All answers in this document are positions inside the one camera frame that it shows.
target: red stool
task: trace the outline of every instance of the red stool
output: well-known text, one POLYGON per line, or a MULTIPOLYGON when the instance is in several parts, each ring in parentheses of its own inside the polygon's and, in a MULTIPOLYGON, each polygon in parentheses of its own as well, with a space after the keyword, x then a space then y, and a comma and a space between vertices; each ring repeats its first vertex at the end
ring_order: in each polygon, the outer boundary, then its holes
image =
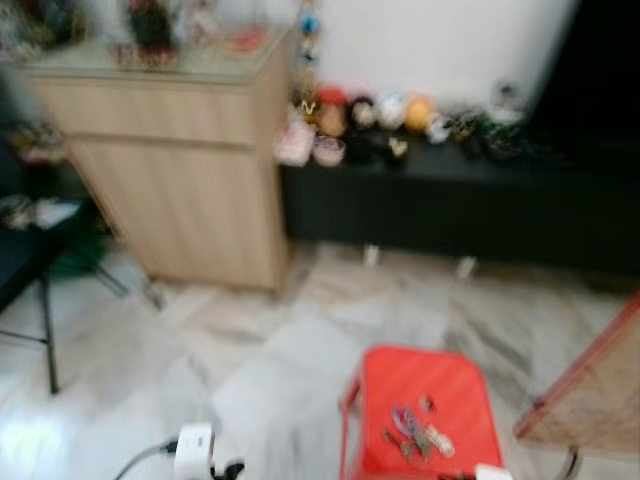
POLYGON ((340 400, 343 419, 341 480, 436 479, 473 474, 479 463, 502 467, 482 373, 459 354, 406 348, 369 350, 354 380, 340 400), (358 395, 362 399, 358 449, 346 465, 348 415, 358 395), (421 398, 433 402, 425 412, 421 398), (428 459, 409 462, 385 439, 385 429, 398 438, 393 406, 410 408, 420 425, 432 424, 449 437, 455 454, 445 458, 433 450, 428 459))

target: cord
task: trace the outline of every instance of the cord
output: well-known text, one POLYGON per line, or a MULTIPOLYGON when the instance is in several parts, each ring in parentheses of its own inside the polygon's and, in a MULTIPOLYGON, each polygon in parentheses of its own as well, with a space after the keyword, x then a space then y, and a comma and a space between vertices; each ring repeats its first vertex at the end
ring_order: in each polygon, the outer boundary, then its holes
POLYGON ((159 453, 167 453, 169 455, 173 455, 176 453, 176 449, 178 448, 178 439, 172 439, 167 443, 163 443, 162 445, 156 445, 155 447, 149 447, 135 457, 133 457, 129 463, 125 465, 125 467, 120 471, 120 473, 114 478, 114 480, 122 480, 124 476, 135 467, 142 460, 149 458, 153 455, 157 455, 159 453))

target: wooden cabinet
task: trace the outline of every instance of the wooden cabinet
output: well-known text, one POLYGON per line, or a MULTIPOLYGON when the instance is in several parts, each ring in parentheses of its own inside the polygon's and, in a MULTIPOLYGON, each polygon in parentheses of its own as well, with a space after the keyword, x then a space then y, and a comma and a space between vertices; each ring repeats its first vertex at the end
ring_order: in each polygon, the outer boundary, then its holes
POLYGON ((279 290, 272 136, 286 42, 245 85, 32 75, 107 220, 152 278, 279 290))

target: cabinet drawer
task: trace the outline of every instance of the cabinet drawer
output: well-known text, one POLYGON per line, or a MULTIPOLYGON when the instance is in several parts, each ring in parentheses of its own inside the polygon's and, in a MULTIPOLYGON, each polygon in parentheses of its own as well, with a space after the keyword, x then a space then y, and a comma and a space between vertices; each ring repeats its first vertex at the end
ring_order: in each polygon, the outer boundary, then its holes
POLYGON ((243 87, 36 79, 35 88, 66 134, 254 142, 250 96, 243 87))

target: black cabinet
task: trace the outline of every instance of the black cabinet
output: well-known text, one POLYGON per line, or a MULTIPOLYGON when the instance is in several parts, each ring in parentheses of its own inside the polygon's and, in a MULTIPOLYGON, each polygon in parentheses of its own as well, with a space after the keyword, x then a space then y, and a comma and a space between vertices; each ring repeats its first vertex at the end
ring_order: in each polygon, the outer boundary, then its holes
POLYGON ((637 178, 409 141, 401 170, 281 166, 288 234, 640 276, 637 178))

